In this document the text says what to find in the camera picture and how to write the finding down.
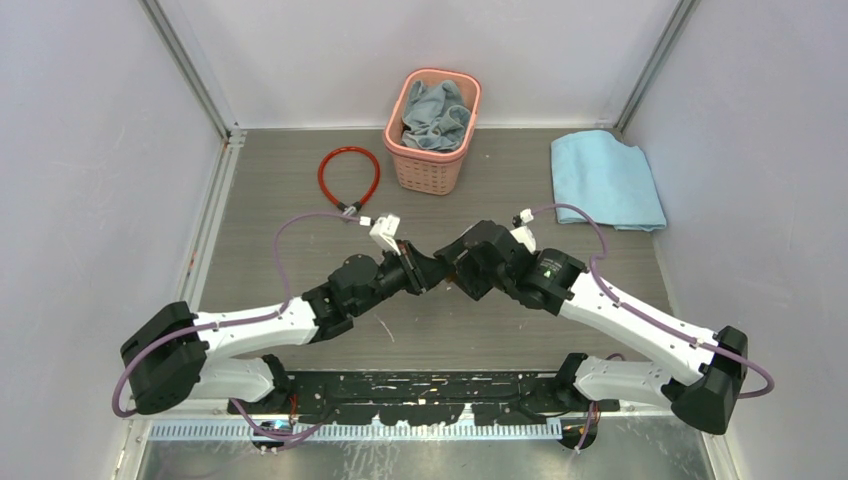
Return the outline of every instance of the light blue cloth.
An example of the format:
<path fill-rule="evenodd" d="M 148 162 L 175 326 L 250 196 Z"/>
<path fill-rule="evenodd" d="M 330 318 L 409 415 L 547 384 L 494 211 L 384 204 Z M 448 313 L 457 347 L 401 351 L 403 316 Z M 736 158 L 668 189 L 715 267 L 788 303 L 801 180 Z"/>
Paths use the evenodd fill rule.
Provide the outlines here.
<path fill-rule="evenodd" d="M 409 87 L 403 111 L 401 142 L 407 147 L 435 152 L 453 152 L 462 145 L 471 111 L 465 108 L 453 80 L 427 87 L 417 80 Z"/>
<path fill-rule="evenodd" d="M 648 160 L 639 147 L 622 144 L 603 130 L 572 133 L 551 143 L 554 200 L 582 208 L 616 230 L 666 227 Z M 583 222 L 557 209 L 559 223 Z"/>

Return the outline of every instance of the red ring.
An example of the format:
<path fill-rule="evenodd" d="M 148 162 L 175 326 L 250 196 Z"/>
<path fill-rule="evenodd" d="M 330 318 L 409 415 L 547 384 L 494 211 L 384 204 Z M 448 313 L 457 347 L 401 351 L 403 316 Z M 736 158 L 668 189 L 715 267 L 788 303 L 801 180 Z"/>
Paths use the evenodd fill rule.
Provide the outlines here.
<path fill-rule="evenodd" d="M 377 190 L 377 184 L 380 183 L 380 163 L 377 161 L 377 157 L 375 157 L 374 154 L 369 152 L 368 150 L 362 147 L 341 147 L 328 153 L 327 156 L 324 157 L 324 160 L 321 160 L 321 165 L 318 166 L 318 186 L 321 187 L 321 191 L 324 192 L 324 196 L 327 197 L 327 199 L 330 200 L 333 205 L 338 207 L 339 210 L 344 210 L 344 208 L 342 207 L 344 206 L 344 204 L 340 202 L 339 199 L 336 198 L 332 193 L 330 193 L 330 190 L 324 183 L 324 168 L 327 166 L 327 163 L 329 163 L 330 160 L 336 155 L 344 152 L 359 152 L 365 155 L 366 157 L 370 158 L 371 163 L 374 164 L 374 181 L 371 182 L 371 187 L 368 189 L 367 192 L 365 192 L 365 195 L 363 195 L 358 202 L 360 205 L 359 208 L 361 209 L 362 206 L 365 205 L 365 202 L 367 202 L 371 198 L 371 195 L 374 195 L 374 191 Z"/>

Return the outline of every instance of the gray cloth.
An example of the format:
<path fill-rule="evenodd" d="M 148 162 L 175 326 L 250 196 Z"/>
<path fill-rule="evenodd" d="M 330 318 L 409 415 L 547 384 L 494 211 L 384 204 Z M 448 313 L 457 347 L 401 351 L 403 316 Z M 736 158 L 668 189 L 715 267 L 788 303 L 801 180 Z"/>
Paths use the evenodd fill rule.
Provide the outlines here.
<path fill-rule="evenodd" d="M 465 108 L 453 80 L 427 87 L 421 80 L 409 88 L 403 123 L 409 130 L 401 141 L 407 147 L 452 152 L 462 145 L 471 111 Z"/>

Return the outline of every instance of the laundry basket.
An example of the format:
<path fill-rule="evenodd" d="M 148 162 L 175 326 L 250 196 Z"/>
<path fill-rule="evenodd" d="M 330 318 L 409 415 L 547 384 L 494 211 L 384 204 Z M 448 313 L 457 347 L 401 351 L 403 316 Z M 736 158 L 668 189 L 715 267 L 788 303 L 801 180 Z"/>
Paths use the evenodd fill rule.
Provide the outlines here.
<path fill-rule="evenodd" d="M 438 85 L 444 80 L 453 80 L 465 106 L 471 111 L 471 119 L 462 145 L 453 152 L 439 153 L 428 150 L 418 150 L 404 146 L 401 142 L 403 135 L 403 112 L 406 108 L 406 99 L 409 87 L 416 80 L 421 80 L 425 85 Z M 395 163 L 395 171 L 398 182 L 404 188 L 416 190 L 433 195 L 447 195 L 456 186 L 459 170 L 462 168 L 462 160 L 468 153 L 468 145 L 474 134 L 474 126 L 477 123 L 477 106 L 481 97 L 480 83 L 471 75 L 464 73 L 439 70 L 435 68 L 422 68 L 416 70 L 406 77 L 400 97 L 392 111 L 386 130 L 383 132 L 383 142 L 391 153 Z"/>

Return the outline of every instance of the plastic basket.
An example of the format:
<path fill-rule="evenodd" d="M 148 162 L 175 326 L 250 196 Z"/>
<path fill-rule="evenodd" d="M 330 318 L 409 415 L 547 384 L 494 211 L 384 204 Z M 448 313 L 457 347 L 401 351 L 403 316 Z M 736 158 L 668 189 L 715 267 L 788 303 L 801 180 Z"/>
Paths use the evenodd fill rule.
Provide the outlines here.
<path fill-rule="evenodd" d="M 431 152 L 409 148 L 401 143 L 401 135 L 403 135 L 402 117 L 406 107 L 407 93 L 409 87 L 416 80 L 423 81 L 428 87 L 438 85 L 444 80 L 453 80 L 459 87 L 465 106 L 471 110 L 471 119 L 468 122 L 468 130 L 462 140 L 462 145 L 455 151 L 448 153 Z M 447 195 L 453 190 L 462 168 L 462 160 L 468 153 L 468 145 L 474 135 L 474 127 L 477 124 L 477 107 L 480 105 L 481 94 L 480 83 L 471 75 L 464 73 L 422 68 L 406 77 L 400 97 L 395 103 L 392 116 L 383 132 L 383 142 L 392 155 L 398 182 L 401 186 L 433 195 Z"/>

